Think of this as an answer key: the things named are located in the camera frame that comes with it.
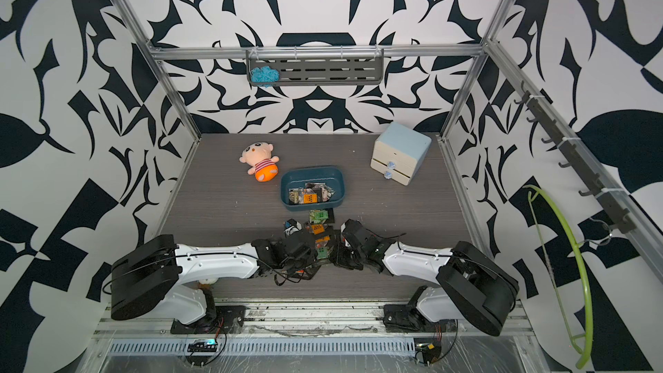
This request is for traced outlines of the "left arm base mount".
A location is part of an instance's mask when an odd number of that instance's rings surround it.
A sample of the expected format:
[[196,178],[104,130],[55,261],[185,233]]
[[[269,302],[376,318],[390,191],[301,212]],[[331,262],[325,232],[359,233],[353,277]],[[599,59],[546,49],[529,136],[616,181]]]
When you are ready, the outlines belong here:
[[174,335],[238,333],[243,327],[247,307],[241,305],[217,306],[215,310],[189,325],[174,321],[170,333]]

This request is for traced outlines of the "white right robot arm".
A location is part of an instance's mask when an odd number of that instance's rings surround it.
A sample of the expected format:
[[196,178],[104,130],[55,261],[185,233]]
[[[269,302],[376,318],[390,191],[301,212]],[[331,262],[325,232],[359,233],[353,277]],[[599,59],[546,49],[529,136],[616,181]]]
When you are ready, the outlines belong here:
[[420,319],[431,323],[464,319],[480,332],[497,337],[520,291],[515,278],[466,241],[445,249],[415,247],[398,238],[380,237],[348,219],[341,226],[338,255],[338,267],[368,267],[430,283],[402,308],[414,330]]

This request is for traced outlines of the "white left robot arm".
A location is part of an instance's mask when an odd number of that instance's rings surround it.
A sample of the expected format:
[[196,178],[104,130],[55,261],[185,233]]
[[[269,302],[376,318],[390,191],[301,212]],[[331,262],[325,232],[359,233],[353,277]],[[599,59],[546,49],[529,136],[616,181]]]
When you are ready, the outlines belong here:
[[159,235],[112,265],[110,314],[114,321],[148,315],[191,325],[212,314],[213,301],[200,284],[269,274],[294,281],[316,257],[305,231],[231,247],[183,245],[171,234]]

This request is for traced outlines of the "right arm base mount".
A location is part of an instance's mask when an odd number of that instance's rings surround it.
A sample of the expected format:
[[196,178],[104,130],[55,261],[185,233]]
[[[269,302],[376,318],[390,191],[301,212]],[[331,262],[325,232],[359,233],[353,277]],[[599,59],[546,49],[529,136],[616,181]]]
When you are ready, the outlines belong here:
[[383,324],[388,333],[448,333],[457,327],[455,319],[432,322],[415,307],[398,304],[383,307]]

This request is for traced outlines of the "orange label tea bag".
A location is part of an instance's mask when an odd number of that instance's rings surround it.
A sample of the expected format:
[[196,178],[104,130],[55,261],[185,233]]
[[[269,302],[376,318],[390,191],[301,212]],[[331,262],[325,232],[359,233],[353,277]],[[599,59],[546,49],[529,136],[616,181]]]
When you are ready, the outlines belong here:
[[317,249],[331,248],[335,245],[336,231],[333,226],[329,224],[308,224],[306,229],[313,237]]

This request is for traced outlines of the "grey wall shelf rack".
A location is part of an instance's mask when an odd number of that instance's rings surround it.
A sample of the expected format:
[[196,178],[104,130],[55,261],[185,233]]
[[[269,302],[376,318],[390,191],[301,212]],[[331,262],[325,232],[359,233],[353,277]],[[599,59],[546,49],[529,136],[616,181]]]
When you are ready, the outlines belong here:
[[384,76],[385,58],[382,52],[372,55],[258,57],[248,54],[247,79],[255,67],[272,67],[281,74],[274,86],[365,86],[379,85]]

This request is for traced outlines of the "teal plastic storage box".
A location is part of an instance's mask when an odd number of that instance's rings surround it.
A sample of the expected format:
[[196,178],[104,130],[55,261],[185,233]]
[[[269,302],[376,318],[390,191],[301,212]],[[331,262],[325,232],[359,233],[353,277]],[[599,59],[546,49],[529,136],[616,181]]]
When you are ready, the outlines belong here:
[[335,167],[294,169],[281,178],[281,202],[290,212],[339,207],[345,181]]

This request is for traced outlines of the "plush baby doll toy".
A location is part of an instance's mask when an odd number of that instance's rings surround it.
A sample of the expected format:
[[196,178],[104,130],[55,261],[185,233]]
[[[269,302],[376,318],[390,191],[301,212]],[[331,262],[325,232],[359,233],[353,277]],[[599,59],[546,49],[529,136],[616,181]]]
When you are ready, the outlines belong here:
[[242,152],[239,161],[250,167],[248,174],[253,175],[258,182],[272,181],[279,173],[277,164],[280,160],[273,155],[273,151],[271,143],[252,143]]

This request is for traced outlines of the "cream blue mini drawer cabinet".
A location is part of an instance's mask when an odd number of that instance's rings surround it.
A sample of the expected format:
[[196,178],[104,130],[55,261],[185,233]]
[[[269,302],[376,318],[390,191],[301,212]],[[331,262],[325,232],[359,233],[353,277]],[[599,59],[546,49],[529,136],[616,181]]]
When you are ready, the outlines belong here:
[[[392,178],[387,180],[408,186],[423,164],[431,143],[430,136],[392,123],[375,141],[371,168],[383,177],[386,171],[390,171]],[[395,169],[388,168],[390,162],[395,163]]]

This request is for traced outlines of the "green label tea bag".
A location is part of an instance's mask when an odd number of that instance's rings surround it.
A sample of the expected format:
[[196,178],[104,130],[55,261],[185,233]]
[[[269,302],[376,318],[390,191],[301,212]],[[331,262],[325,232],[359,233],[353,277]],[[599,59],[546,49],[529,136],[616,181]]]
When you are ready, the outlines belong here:
[[321,246],[316,248],[316,258],[318,261],[328,261],[333,254],[333,247]]
[[332,208],[313,209],[309,211],[309,222],[311,224],[334,224],[335,216]]

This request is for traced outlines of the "blue scrunchy sponge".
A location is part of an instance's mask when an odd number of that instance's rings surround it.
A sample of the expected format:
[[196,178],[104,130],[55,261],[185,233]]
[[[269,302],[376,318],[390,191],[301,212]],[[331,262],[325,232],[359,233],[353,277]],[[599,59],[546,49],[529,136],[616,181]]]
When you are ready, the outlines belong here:
[[250,81],[257,86],[271,87],[280,79],[280,72],[272,67],[255,67],[250,71]]

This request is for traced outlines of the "dark hook rail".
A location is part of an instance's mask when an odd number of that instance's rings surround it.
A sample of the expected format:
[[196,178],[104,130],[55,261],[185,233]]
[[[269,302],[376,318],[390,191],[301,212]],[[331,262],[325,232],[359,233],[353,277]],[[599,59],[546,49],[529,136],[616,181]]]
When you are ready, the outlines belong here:
[[601,205],[612,221],[613,226],[627,234],[637,228],[630,217],[630,209],[623,205],[620,197],[625,191],[612,181],[598,160],[587,148],[582,139],[574,132],[559,115],[544,95],[534,95],[528,89],[522,90],[522,97],[517,102],[526,105],[534,117],[530,120],[539,124],[548,138],[542,143],[553,144],[566,159],[559,166],[562,169],[574,170],[585,187],[578,191],[582,197],[592,197]]

